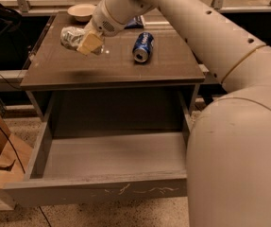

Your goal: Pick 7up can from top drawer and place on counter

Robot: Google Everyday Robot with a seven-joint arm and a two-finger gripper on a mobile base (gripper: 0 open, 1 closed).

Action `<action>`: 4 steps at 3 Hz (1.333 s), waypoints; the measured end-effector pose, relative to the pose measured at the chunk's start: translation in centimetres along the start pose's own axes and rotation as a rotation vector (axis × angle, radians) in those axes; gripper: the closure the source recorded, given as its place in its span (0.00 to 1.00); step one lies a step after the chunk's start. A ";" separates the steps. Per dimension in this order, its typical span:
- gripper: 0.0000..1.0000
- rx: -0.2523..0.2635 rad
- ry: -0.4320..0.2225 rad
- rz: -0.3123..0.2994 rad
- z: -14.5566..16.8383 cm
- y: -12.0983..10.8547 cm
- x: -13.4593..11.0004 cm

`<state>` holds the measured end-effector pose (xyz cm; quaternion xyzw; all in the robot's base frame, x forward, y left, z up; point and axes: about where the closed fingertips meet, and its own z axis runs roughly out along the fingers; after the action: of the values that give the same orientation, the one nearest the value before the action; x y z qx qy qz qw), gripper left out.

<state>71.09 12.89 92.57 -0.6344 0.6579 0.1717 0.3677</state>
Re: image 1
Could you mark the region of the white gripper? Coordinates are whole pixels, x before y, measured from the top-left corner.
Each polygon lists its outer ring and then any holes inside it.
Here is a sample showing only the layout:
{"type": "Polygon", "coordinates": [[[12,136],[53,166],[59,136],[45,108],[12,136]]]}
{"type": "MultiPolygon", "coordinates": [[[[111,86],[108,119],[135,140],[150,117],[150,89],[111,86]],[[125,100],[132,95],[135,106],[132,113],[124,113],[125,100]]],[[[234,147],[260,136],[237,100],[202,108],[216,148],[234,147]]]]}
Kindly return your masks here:
{"type": "Polygon", "coordinates": [[[88,32],[81,40],[77,51],[83,55],[89,55],[91,52],[100,55],[104,51],[103,36],[113,37],[125,28],[124,24],[115,21],[108,12],[104,1],[100,2],[93,11],[91,20],[84,29],[88,32]]]}

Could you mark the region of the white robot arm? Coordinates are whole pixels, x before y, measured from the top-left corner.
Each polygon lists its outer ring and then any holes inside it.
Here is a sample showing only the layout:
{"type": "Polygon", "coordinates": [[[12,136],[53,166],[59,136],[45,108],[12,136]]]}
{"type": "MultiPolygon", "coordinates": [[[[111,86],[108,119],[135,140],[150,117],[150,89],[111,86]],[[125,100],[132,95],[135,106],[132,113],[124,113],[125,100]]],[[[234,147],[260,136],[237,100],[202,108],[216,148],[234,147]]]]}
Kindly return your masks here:
{"type": "Polygon", "coordinates": [[[271,47],[199,0],[103,0],[91,23],[114,36],[152,9],[227,92],[189,136],[190,226],[271,227],[271,47]]]}

